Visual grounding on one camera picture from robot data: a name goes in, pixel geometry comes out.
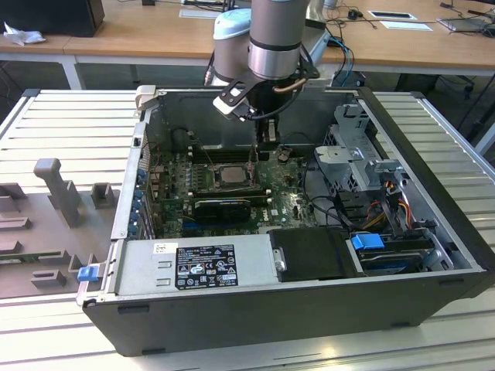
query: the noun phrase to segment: paper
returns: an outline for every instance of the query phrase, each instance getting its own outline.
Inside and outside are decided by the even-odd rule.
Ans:
[[[19,29],[13,29],[12,27],[9,27],[9,25],[7,25],[7,23],[5,22],[3,24],[5,26],[3,36],[11,43],[24,46],[24,44],[42,43],[43,41],[46,41],[46,39],[43,38],[41,32],[21,31]]]
[[[204,18],[215,19],[220,13],[209,10],[194,10],[194,9],[181,9],[179,12],[180,18]]]
[[[412,29],[415,31],[433,31],[425,23],[413,23],[413,22],[393,22],[393,21],[380,21],[388,29]]]

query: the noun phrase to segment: power supply label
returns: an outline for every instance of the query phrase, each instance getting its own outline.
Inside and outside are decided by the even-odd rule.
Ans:
[[[180,247],[176,253],[179,290],[239,285],[234,245]]]

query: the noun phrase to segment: wooden desk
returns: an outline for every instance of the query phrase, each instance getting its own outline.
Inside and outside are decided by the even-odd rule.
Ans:
[[[213,19],[180,18],[180,4],[103,3],[105,18],[97,34],[93,38],[71,38],[64,46],[66,54],[210,58]]]
[[[44,43],[25,44],[20,46],[0,37],[0,53],[39,53],[39,54],[63,54],[63,47],[70,40],[70,36],[43,35]]]
[[[345,0],[358,6],[368,19],[367,10],[410,12],[418,21],[455,18],[457,13],[440,8],[439,0]],[[58,62],[65,69],[70,87],[84,88],[79,63],[206,66],[213,51],[213,20],[179,17],[179,4],[156,3],[141,6],[139,0],[103,0],[105,19],[93,38],[48,36],[47,43],[16,46],[0,41],[0,59]],[[456,0],[456,7],[486,11],[489,5]],[[331,17],[347,20],[348,9],[339,7]],[[428,24],[433,31],[386,29],[379,22],[373,29],[367,22],[346,22],[343,37],[354,51],[356,71],[493,74],[495,40],[481,35],[449,34],[440,24]],[[339,35],[336,26],[330,26]],[[321,70],[332,73],[340,67],[343,55],[328,48]]]
[[[371,20],[376,20],[368,10],[386,12],[410,12],[418,18],[414,22],[435,22],[438,18],[458,18],[456,12],[439,6],[440,0],[344,0],[349,6],[355,5]],[[468,9],[486,12],[489,5],[478,2],[455,1],[456,8],[465,16]],[[341,6],[328,11],[326,17],[347,19],[348,9]],[[495,70],[495,39],[481,35],[450,33],[443,25],[428,24],[433,31],[410,31],[386,29],[374,22],[377,29],[368,22],[346,22],[343,38],[355,55],[358,70],[379,70],[395,67],[417,67],[418,69],[460,69],[472,73],[493,74]],[[338,36],[336,26],[330,26],[333,35]],[[323,62],[333,59],[335,50],[327,50]]]

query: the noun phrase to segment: motherboard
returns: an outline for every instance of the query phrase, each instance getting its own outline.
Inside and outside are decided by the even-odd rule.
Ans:
[[[247,151],[152,151],[157,238],[233,236],[316,226],[302,194],[303,156],[278,148],[263,161]]]

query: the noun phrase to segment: black box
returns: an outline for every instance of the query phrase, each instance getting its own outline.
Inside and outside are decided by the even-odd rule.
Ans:
[[[22,31],[92,37],[103,22],[101,0],[8,0],[0,20]]]

